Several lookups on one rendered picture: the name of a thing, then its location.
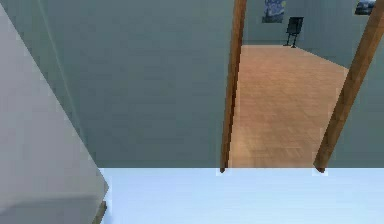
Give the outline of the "black chair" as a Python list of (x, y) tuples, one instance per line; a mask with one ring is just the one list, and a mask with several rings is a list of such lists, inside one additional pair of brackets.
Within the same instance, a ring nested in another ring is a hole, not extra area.
[(297, 40), (298, 35), (301, 32), (303, 20), (304, 20), (303, 17), (290, 17), (289, 18), (289, 22), (288, 22), (288, 26), (287, 26), (287, 30), (286, 30), (286, 33), (288, 34), (286, 46), (289, 45), (290, 38), (294, 37), (292, 47), (293, 48), (296, 47), (296, 40)]

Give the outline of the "grey cupboard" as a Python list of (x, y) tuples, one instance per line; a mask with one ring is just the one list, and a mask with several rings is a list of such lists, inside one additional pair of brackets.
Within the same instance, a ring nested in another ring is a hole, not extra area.
[(107, 190), (39, 0), (0, 0), (0, 224), (102, 224)]

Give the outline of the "brown wooden door frame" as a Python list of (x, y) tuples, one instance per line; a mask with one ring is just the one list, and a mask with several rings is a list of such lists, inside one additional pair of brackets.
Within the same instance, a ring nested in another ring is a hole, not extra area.
[[(229, 167), (230, 143), (234, 121), (234, 109), (240, 65), (241, 46), (247, 0), (234, 0), (233, 19), (228, 62), (228, 76), (222, 131), (220, 172)], [(384, 35), (384, 0), (377, 0), (368, 17), (367, 24), (357, 47), (355, 56), (333, 109), (313, 166), (324, 173), (335, 150), (339, 136), (345, 126), (350, 110), (358, 95), (377, 47)]]

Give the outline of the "blue framed wall picture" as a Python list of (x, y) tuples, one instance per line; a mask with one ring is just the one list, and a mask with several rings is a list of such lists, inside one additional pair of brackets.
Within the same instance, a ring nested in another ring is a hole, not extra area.
[(282, 23), (286, 0), (265, 0), (263, 23)]

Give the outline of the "dark framed wall picture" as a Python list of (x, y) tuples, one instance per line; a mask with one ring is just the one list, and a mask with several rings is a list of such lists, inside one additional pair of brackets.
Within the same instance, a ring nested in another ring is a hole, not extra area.
[(376, 0), (358, 0), (355, 8), (355, 15), (370, 15)]

